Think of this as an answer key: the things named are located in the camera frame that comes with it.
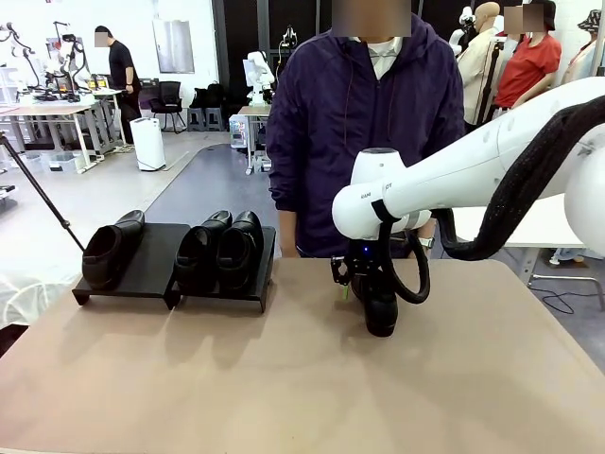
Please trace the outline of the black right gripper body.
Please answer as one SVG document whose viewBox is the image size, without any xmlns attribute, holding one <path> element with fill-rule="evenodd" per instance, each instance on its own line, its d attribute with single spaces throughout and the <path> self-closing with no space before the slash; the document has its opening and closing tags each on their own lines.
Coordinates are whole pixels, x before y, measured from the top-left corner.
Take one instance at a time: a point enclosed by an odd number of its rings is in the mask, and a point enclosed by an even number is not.
<svg viewBox="0 0 605 454">
<path fill-rule="evenodd" d="M 351 282 L 378 284 L 382 278 L 382 255 L 382 243 L 378 239 L 352 239 L 347 253 Z"/>
</svg>

